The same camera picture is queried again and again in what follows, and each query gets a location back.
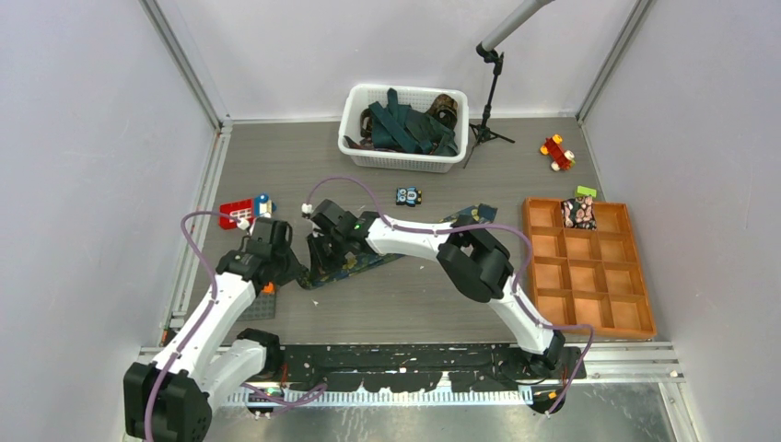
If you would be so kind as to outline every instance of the table surface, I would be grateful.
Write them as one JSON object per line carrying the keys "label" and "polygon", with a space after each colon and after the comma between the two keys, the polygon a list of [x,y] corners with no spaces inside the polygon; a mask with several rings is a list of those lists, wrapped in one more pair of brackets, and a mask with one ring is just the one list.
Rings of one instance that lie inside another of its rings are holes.
{"label": "table surface", "polygon": [[[367,184],[383,209],[395,218],[437,222],[472,204],[497,207],[495,222],[520,228],[519,205],[530,196],[568,198],[578,185],[598,189],[597,174],[583,134],[574,118],[504,119],[491,128],[517,140],[495,140],[478,146],[466,169],[446,174],[360,168],[336,147],[338,122],[238,124],[233,128],[216,193],[220,204],[267,192],[276,202],[275,218],[293,226],[293,250],[309,266],[306,236],[311,223],[300,215],[311,188],[331,175],[348,175]],[[541,155],[545,137],[560,134],[576,165],[565,172],[550,168]],[[396,188],[423,191],[418,207],[396,206]],[[329,198],[344,210],[373,210],[369,198],[351,182],[332,181],[315,194],[314,205]],[[517,269],[525,250],[520,240],[496,232],[510,250]],[[212,221],[204,254],[212,264],[239,245],[236,230]],[[198,272],[192,292],[193,311],[208,288]],[[513,336],[487,306],[460,294],[436,262],[405,257],[352,278],[315,290],[295,283],[277,295],[272,320],[239,321],[227,336],[251,327],[278,334],[282,343],[502,343]]]}

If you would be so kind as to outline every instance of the white laundry basket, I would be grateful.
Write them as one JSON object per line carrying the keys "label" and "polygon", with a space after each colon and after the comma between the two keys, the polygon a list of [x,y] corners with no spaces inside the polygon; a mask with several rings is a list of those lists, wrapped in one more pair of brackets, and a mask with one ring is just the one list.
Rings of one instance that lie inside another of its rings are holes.
{"label": "white laundry basket", "polygon": [[[356,142],[361,139],[361,112],[369,104],[379,101],[382,106],[388,105],[388,89],[393,87],[399,95],[399,104],[409,104],[416,111],[425,112],[431,107],[439,94],[448,94],[459,104],[456,123],[455,157],[440,157],[436,155],[400,154],[396,152],[376,152],[373,150],[351,149],[347,146],[344,136],[347,135]],[[369,168],[420,170],[424,172],[445,173],[454,164],[461,162],[466,156],[466,144],[469,141],[469,106],[466,95],[458,90],[432,89],[428,87],[406,87],[385,85],[358,85],[350,91],[344,104],[342,123],[339,125],[339,150],[350,156],[358,166]]]}

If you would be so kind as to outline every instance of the tripod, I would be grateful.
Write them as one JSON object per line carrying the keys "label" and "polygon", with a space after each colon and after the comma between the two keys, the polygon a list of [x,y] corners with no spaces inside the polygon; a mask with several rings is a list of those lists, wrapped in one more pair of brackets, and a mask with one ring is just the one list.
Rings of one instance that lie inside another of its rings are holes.
{"label": "tripod", "polygon": [[507,138],[504,135],[497,134],[488,128],[488,119],[491,118],[491,102],[494,100],[496,80],[498,80],[499,76],[502,74],[502,65],[505,61],[505,53],[502,52],[500,55],[496,51],[486,51],[483,49],[482,44],[477,45],[477,53],[482,55],[483,60],[486,63],[494,64],[494,81],[491,83],[491,91],[488,93],[488,102],[485,103],[485,107],[483,108],[483,120],[480,122],[480,124],[469,124],[470,129],[472,129],[472,134],[474,134],[474,145],[472,146],[472,150],[470,151],[469,156],[464,162],[464,169],[466,169],[466,166],[469,164],[469,160],[472,159],[474,149],[477,148],[478,145],[488,143],[489,141],[495,140],[496,138],[501,138],[505,141],[508,141],[509,143],[515,143],[515,140]]}

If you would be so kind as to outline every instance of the red toy truck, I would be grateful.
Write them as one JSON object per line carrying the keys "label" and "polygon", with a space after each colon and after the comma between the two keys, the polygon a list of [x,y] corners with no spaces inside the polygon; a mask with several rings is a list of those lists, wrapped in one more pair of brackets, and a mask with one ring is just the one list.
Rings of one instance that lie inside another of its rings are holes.
{"label": "red toy truck", "polygon": [[569,170],[575,164],[575,154],[571,150],[564,150],[561,147],[562,137],[559,134],[551,138],[545,138],[545,144],[540,147],[543,155],[550,155],[554,159],[551,163],[553,170]]}

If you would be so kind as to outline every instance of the lime green toy block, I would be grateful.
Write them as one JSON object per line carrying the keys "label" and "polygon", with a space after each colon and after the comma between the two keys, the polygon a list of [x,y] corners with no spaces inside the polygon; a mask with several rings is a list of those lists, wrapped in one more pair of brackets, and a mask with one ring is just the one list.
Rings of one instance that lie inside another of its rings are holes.
{"label": "lime green toy block", "polygon": [[575,189],[575,196],[591,196],[596,198],[597,190],[586,186],[577,186],[577,189]]}

